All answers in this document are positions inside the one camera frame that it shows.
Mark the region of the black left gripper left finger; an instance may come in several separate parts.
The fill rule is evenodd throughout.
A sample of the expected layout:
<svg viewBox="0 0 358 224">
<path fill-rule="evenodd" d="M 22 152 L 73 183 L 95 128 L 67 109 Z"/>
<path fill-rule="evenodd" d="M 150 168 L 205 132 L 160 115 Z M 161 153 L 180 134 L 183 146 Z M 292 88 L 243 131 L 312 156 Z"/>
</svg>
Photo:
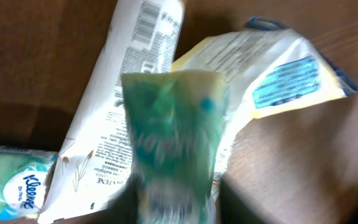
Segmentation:
<svg viewBox="0 0 358 224">
<path fill-rule="evenodd" d="M 110 200 L 108 207 L 100 212 L 55 221 L 59 224 L 136 224 L 138 223 L 139 176 L 131 174 L 118 196 Z"/>
</svg>

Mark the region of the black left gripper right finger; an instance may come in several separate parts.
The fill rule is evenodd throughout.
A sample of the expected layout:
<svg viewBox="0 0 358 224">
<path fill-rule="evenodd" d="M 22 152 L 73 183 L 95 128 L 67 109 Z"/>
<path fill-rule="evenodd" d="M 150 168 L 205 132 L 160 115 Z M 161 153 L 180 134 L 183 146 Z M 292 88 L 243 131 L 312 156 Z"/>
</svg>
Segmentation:
<svg viewBox="0 0 358 224">
<path fill-rule="evenodd" d="M 265 224 L 243 201 L 226 179 L 221 180 L 219 214 L 222 224 Z"/>
</svg>

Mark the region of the green tissue pack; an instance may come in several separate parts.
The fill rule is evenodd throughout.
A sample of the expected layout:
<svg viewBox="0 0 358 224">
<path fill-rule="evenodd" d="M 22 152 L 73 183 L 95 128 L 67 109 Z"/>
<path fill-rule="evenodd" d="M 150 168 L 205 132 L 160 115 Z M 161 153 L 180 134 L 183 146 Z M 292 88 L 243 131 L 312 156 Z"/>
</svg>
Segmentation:
<svg viewBox="0 0 358 224">
<path fill-rule="evenodd" d="M 139 223 L 214 223 L 211 188 L 228 108 L 221 74 L 125 73 L 121 83 Z"/>
<path fill-rule="evenodd" d="M 0 145 L 0 221 L 38 217 L 56 158 L 53 151 Z"/>
</svg>

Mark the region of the white tube with gold cap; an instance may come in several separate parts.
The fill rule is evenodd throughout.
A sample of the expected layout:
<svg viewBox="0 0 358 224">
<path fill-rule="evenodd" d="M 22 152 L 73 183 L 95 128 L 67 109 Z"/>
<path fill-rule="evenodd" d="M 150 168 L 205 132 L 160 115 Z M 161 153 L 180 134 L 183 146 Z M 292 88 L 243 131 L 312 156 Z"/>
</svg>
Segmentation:
<svg viewBox="0 0 358 224">
<path fill-rule="evenodd" d="M 58 153 L 39 223 L 102 211 L 131 173 L 123 73 L 165 73 L 183 22 L 181 0 L 118 0 L 108 36 Z"/>
</svg>

